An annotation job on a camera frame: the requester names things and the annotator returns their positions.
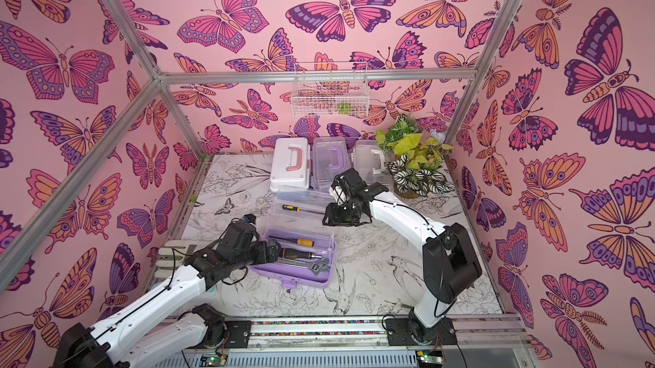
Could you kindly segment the potted leafy plant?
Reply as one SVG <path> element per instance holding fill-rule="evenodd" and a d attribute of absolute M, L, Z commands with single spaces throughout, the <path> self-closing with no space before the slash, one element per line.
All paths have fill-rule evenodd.
<path fill-rule="evenodd" d="M 440 132 L 425 132 L 411 115 L 399 115 L 386 130 L 376 132 L 375 141 L 389 158 L 384 170 L 400 195 L 428 197 L 455 190 L 443 172 L 452 146 Z"/>

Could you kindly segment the blue toolbox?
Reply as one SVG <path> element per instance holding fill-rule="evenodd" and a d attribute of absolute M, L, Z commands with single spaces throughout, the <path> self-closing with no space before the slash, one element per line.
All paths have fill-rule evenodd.
<path fill-rule="evenodd" d="M 270 176 L 272 192 L 308 190 L 310 145 L 305 138 L 282 138 L 275 143 Z"/>

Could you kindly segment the purple toolbox clear lid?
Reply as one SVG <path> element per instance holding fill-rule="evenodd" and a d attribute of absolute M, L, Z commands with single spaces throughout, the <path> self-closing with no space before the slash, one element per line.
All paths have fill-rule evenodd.
<path fill-rule="evenodd" d="M 327 192 L 334 178 L 351 168 L 351 158 L 342 137 L 314 140 L 311 147 L 311 185 L 314 190 Z"/>

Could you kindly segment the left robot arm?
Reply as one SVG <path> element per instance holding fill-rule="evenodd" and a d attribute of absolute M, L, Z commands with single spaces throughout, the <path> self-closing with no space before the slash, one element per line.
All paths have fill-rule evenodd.
<path fill-rule="evenodd" d="M 232 272 L 274 263 L 281 247 L 264 240 L 254 223 L 232 221 L 221 238 L 184 258 L 147 294 L 90 327 L 76 324 L 61 337 L 55 367 L 150 367 L 197 345 L 222 347 L 230 338 L 226 317 L 209 304 L 193 307 L 164 328 L 181 306 L 225 281 Z"/>

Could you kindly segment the silver adjustable wrench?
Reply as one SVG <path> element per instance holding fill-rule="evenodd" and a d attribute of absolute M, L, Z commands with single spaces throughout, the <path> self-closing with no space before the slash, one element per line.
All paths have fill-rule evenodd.
<path fill-rule="evenodd" d="M 330 271 L 330 265 L 323 260 L 302 261 L 302 260 L 291 260 L 291 259 L 279 259 L 277 262 L 275 262 L 275 265 L 296 267 L 296 268 L 308 270 L 314 275 L 319 275 L 321 273 Z"/>

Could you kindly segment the yellow black screwdriver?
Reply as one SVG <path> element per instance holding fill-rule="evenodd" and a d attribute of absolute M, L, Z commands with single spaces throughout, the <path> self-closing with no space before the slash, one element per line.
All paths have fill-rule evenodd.
<path fill-rule="evenodd" d="M 313 209 L 303 209 L 301 207 L 292 206 L 292 205 L 282 205 L 281 208 L 286 211 L 296 212 L 296 213 L 309 213 L 309 214 L 318 214 L 324 215 L 324 211 L 313 210 Z"/>

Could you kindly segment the white toolbox clear lid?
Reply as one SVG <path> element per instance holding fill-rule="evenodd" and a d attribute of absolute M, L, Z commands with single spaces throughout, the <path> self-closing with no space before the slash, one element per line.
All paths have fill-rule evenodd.
<path fill-rule="evenodd" d="M 359 139 L 352 149 L 353 168 L 367 184 L 380 183 L 392 189 L 392 176 L 385 168 L 385 153 L 374 140 Z"/>

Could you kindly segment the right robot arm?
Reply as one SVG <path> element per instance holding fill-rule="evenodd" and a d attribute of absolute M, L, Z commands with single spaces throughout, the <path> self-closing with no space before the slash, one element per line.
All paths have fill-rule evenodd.
<path fill-rule="evenodd" d="M 458 296 L 482 275 L 467 228 L 430 219 L 385 185 L 366 183 L 354 168 L 334 177 L 329 194 L 334 201 L 325 209 L 324 226 L 358 227 L 367 217 L 386 224 L 419 250 L 426 291 L 409 312 L 408 328 L 416 342 L 435 341 Z"/>

